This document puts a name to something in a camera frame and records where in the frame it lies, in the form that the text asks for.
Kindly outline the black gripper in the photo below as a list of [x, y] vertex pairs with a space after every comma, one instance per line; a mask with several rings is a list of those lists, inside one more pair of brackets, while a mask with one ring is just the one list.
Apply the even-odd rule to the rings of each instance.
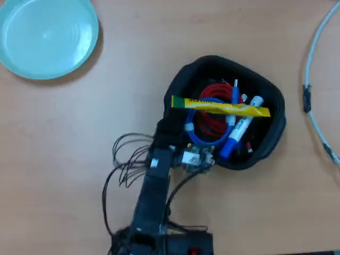
[[185, 144], [184, 121], [186, 109], [167, 108], [164, 118], [157, 123], [152, 146], [154, 148], [182, 147]]

